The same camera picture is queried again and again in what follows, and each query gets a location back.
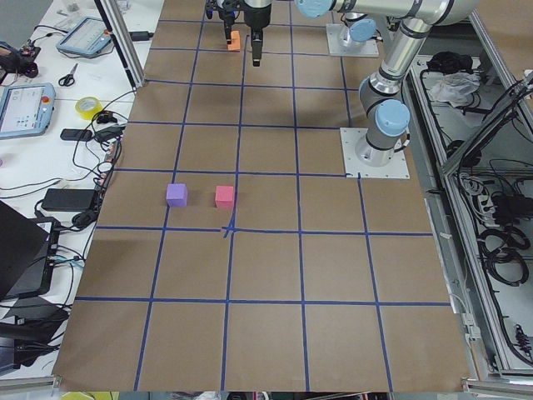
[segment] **screen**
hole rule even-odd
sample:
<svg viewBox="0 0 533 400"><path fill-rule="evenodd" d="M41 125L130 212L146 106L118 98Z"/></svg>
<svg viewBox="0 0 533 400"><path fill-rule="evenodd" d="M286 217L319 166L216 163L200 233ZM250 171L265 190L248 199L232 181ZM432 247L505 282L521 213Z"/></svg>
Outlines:
<svg viewBox="0 0 533 400"><path fill-rule="evenodd" d="M28 267L38 262L48 232L0 202L0 298L4 298Z"/></svg>
<svg viewBox="0 0 533 400"><path fill-rule="evenodd" d="M86 52L97 40L100 40L105 29L106 25L103 21L88 19L70 34L68 39L62 43L62 46L77 48Z"/></svg>
<svg viewBox="0 0 533 400"><path fill-rule="evenodd" d="M0 133L35 129L44 87L8 89Z"/></svg>

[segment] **white plastic bag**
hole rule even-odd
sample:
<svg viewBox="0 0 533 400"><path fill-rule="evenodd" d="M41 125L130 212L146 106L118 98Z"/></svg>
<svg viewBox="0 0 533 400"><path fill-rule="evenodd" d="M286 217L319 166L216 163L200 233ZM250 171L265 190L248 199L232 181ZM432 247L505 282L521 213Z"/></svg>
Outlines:
<svg viewBox="0 0 533 400"><path fill-rule="evenodd" d="M452 107L465 106L472 101L471 94L480 86L480 77L466 72L445 75L428 92L434 102L450 103Z"/></svg>

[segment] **metal mounting plate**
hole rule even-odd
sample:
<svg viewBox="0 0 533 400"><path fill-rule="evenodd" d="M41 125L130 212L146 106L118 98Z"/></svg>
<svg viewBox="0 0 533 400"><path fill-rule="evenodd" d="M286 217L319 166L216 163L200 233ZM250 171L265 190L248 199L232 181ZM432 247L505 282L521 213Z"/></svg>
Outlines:
<svg viewBox="0 0 533 400"><path fill-rule="evenodd" d="M348 178L381 178L381 179L409 179L406 157L403 152L396 152L385 167L371 167L366 165L356 155L356 143L366 135L367 129L342 127L342 153L344 155L344 169Z"/></svg>
<svg viewBox="0 0 533 400"><path fill-rule="evenodd" d="M332 56L366 57L377 58L380 52L375 40L368 40L362 45L344 47L340 43L340 35L343 26L338 23L326 25L327 45Z"/></svg>

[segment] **yellow tape roll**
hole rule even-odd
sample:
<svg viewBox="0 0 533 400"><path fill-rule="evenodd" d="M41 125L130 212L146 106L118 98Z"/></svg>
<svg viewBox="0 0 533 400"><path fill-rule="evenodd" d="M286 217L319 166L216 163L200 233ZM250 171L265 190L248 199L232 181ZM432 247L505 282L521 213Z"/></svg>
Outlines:
<svg viewBox="0 0 533 400"><path fill-rule="evenodd" d="M102 110L102 104L96 97L84 97L76 102L76 111L79 112L83 119L88 121L91 121L92 117Z"/></svg>

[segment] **purple cube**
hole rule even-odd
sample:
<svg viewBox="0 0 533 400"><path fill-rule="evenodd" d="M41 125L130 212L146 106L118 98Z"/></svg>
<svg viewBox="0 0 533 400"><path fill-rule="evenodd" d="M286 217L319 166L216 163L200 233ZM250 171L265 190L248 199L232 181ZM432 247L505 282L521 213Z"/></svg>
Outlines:
<svg viewBox="0 0 533 400"><path fill-rule="evenodd" d="M187 206L187 186L185 185L185 183L168 184L167 203L169 207Z"/></svg>

